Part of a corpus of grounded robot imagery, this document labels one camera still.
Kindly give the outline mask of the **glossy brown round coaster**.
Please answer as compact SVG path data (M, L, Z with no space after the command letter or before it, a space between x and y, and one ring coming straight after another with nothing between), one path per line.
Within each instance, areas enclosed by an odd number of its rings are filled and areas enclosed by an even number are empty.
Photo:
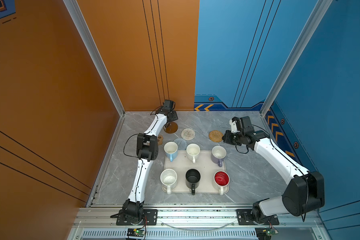
M178 124L176 122L169 122L164 125L164 131L167 134L174 134L178 130Z

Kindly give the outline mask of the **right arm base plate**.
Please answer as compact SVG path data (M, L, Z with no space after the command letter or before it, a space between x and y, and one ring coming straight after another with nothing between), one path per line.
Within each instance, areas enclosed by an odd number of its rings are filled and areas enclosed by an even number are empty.
M279 225L276 215L264 216L257 209L238 209L236 210L239 225Z

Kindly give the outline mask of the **right green circuit board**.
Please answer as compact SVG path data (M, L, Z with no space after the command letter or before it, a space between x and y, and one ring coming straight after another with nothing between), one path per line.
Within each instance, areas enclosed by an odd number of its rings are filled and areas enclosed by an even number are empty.
M278 235L279 231L274 228L258 229L256 228L256 235L259 240L271 240L272 236Z

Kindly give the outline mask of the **red inside white mug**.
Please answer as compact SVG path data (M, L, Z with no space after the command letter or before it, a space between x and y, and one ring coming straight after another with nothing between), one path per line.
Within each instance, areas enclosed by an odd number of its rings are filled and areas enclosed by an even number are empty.
M223 195L229 190L230 177L226 172L218 171L214 174L212 183L218 194Z

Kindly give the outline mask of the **white mug back centre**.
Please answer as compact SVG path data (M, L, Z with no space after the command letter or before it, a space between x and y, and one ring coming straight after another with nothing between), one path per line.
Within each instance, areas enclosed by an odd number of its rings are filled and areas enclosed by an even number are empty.
M197 144L189 144L186 148L186 152L187 158L195 164L200 155L201 149Z

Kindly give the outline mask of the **white woven rope coaster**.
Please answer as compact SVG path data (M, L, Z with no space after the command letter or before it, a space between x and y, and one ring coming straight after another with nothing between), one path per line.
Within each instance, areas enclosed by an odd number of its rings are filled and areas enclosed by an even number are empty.
M196 132L190 128L184 129L181 132L181 137L186 141L190 141L190 140L194 139L195 136L196 136Z

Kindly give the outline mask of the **cream serving tray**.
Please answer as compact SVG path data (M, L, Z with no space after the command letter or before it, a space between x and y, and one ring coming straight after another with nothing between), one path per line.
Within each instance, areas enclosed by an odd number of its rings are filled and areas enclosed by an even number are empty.
M160 180L162 190L167 194L219 194L230 189L230 180L225 162L214 163L211 151L200 151L193 161L186 151L178 151L177 157L165 157L164 171Z

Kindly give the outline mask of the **blue grey woven coaster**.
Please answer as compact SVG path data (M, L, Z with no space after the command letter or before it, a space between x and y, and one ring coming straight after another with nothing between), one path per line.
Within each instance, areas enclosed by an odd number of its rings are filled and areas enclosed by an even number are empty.
M187 141L182 138L175 139L174 143L177 144L178 150L186 150L188 146Z

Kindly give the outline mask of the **lavender mug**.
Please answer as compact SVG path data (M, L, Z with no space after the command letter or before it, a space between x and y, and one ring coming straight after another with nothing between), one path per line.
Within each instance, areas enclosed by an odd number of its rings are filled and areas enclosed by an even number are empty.
M219 167L223 166L224 159L227 155L227 151L225 148L221 146L215 146L211 151L211 160L213 163L217 164Z

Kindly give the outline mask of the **tan rattan woven coaster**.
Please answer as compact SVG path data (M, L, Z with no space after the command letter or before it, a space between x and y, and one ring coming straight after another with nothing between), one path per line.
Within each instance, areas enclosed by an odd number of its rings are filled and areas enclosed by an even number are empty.
M218 130L209 132L209 139L215 143L220 143L223 140L223 136L224 134Z

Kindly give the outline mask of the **cork paw print coaster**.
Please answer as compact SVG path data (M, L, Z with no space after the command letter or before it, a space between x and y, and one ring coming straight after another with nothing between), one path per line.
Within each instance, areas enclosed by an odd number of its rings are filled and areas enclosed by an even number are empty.
M164 139L164 137L162 135L158 135L157 140L158 140L159 146L163 144L163 139Z

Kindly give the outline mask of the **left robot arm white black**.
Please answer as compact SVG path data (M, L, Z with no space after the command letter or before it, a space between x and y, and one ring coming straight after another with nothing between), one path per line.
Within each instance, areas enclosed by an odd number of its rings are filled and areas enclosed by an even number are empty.
M137 172L128 199L118 213L118 218L125 219L133 225L140 224L145 220L145 189L153 161L157 159L159 154L158 136L164 127L178 120L175 107L174 101L165 100L153 112L155 118L149 128L143 133L136 134L137 147L134 157L138 160Z

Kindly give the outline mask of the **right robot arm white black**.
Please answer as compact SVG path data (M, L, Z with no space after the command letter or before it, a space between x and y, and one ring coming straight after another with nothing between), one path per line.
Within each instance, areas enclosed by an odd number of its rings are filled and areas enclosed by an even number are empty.
M280 197L253 203L252 220L256 224L269 223L280 214L304 218L308 212L325 205L325 181L318 171L311 172L298 164L259 128L256 130L249 117L230 120L231 129L222 137L224 143L235 147L245 145L261 155L281 175L287 188Z

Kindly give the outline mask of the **light blue mug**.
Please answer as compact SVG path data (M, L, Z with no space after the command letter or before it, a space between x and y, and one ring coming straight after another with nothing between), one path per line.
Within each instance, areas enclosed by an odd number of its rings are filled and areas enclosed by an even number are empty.
M168 142L164 146L164 151L166 153L166 157L173 162L178 156L178 145L175 142Z

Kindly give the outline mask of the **black mug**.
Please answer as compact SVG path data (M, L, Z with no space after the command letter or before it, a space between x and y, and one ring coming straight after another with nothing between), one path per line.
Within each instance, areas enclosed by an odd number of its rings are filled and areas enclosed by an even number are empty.
M196 169L189 169L186 172L186 186L191 190L191 194L194 196L196 194L196 189L200 185L201 174Z

